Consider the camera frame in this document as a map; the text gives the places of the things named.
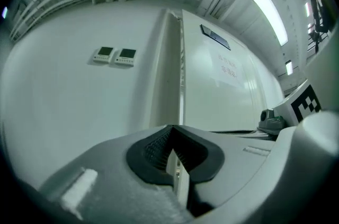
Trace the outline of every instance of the fluorescent light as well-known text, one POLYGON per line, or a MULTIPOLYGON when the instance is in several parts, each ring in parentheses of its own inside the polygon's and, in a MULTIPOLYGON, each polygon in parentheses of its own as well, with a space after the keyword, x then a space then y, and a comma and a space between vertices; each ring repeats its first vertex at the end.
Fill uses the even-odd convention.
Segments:
POLYGON ((274 6, 272 0, 253 0, 260 7, 266 18, 270 22, 279 44, 283 46, 288 42, 287 32, 281 20, 278 10, 274 6))
POLYGON ((310 34, 311 32, 312 32, 312 24, 311 23, 309 23, 308 24, 308 26, 307 26, 307 28, 308 28, 308 34, 310 34))
POLYGON ((308 7, 308 3, 305 4, 305 8, 306 8, 306 15, 307 15, 307 17, 309 17, 309 7, 308 7))
POLYGON ((2 11, 2 18, 6 18, 7 15, 7 7, 4 8, 4 10, 2 11))
POLYGON ((286 62, 286 70, 287 70, 287 75, 291 75, 293 73, 293 65, 292 65, 291 60, 286 62))

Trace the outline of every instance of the thermostat display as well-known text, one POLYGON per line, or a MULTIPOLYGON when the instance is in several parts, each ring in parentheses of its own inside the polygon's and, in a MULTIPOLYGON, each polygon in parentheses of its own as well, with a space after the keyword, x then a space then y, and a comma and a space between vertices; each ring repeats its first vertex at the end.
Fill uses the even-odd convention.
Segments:
POLYGON ((118 57, 115 59, 115 63, 127 66, 134 66, 136 52, 136 50, 132 49, 122 49, 118 57))
POLYGON ((99 51, 94 55, 93 60, 110 63, 114 53, 113 50, 114 48, 112 47, 101 47, 99 51))

